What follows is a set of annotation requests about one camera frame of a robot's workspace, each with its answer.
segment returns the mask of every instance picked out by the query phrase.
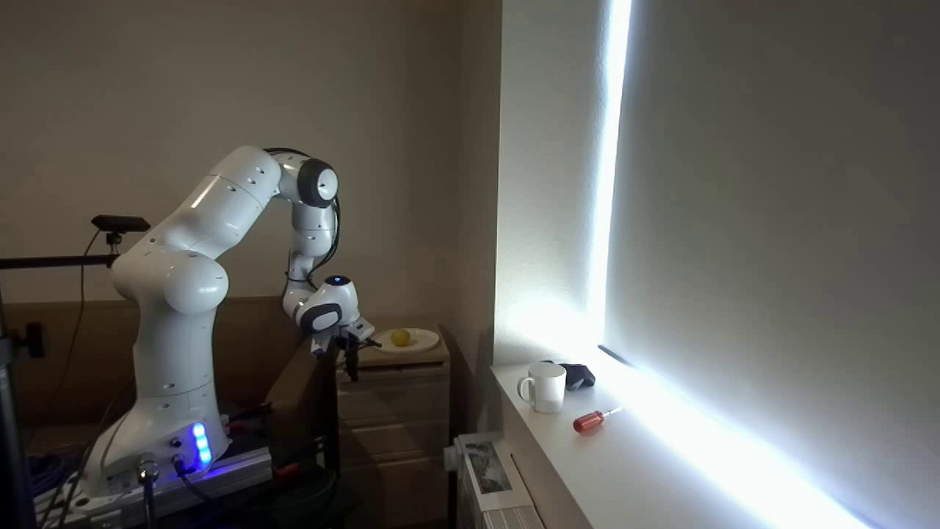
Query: plate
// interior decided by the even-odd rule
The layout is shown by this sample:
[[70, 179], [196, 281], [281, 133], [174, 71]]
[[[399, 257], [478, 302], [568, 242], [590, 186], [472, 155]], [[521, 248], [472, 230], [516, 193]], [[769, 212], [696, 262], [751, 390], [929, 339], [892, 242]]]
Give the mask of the plate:
[[409, 329], [409, 331], [411, 331], [411, 343], [396, 346], [396, 343], [392, 343], [392, 331], [396, 331], [396, 329], [384, 329], [384, 331], [375, 331], [375, 334], [372, 334], [372, 342], [375, 342], [384, 352], [421, 352], [421, 349], [433, 349], [433, 346], [442, 342], [442, 334], [433, 331], [433, 329]]

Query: red object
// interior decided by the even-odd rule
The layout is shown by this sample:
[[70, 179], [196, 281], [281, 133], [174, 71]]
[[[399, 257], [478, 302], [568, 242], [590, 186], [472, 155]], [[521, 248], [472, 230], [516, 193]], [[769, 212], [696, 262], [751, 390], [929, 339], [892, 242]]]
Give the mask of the red object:
[[587, 411], [583, 418], [575, 418], [569, 427], [575, 427], [580, 436], [597, 433], [610, 415], [621, 415], [622, 405], [615, 405], [607, 411]]
[[603, 411], [590, 411], [590, 415], [583, 415], [572, 421], [580, 436], [587, 436], [587, 433], [599, 430], [603, 423], [606, 423]]

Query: wall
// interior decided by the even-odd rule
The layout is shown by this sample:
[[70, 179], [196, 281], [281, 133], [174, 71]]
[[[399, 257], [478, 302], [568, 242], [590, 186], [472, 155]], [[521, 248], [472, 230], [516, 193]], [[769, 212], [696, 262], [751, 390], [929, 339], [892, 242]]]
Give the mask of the wall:
[[575, 352], [585, 329], [590, 23], [590, 4], [503, 4], [497, 361]]
[[499, 0], [459, 4], [455, 427], [481, 427], [494, 361]]
[[[367, 311], [439, 318], [455, 236], [450, 35], [439, 0], [5, 0], [0, 257], [83, 252], [90, 214], [158, 220], [231, 146], [292, 143], [342, 170], [328, 271], [359, 280]], [[274, 204], [227, 259], [231, 295], [278, 295], [287, 248]], [[4, 273], [0, 287], [66, 302], [77, 273]], [[102, 271], [89, 271], [89, 296], [115, 296]]]

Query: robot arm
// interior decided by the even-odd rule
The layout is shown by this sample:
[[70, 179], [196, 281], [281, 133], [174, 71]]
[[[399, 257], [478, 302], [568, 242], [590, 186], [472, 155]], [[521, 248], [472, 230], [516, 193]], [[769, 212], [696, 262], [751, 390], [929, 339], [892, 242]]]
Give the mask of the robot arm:
[[296, 149], [267, 149], [281, 165], [278, 193], [292, 201], [295, 249], [284, 271], [284, 315], [305, 331], [312, 346], [324, 349], [334, 334], [370, 339], [375, 329], [359, 315], [355, 286], [348, 276], [328, 276], [315, 286], [342, 236], [337, 176]]
[[212, 368], [212, 326], [230, 276], [218, 257], [239, 248], [274, 196], [295, 212], [295, 249], [284, 271], [281, 309], [312, 334], [312, 349], [370, 339], [359, 315], [355, 286], [315, 271], [337, 245], [337, 176], [296, 149], [231, 149], [189, 196], [115, 262], [115, 287], [139, 305], [136, 405], [90, 446], [83, 470], [77, 518], [118, 508], [139, 475], [174, 489], [176, 474], [218, 480], [230, 446]]

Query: small white object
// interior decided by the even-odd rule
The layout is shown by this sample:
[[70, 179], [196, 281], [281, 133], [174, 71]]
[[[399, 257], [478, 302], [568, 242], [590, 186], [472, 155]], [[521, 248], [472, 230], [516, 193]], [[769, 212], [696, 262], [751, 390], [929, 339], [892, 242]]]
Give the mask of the small white object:
[[375, 342], [384, 352], [421, 352], [421, 349], [433, 349], [433, 346], [442, 342], [442, 334], [433, 331], [433, 329], [409, 329], [411, 343], [396, 346], [396, 343], [392, 343], [392, 331], [395, 331], [395, 329], [383, 329], [383, 331], [372, 334], [372, 342]]
[[521, 399], [531, 403], [534, 411], [552, 415], [565, 405], [565, 368], [562, 364], [534, 364], [516, 381]]

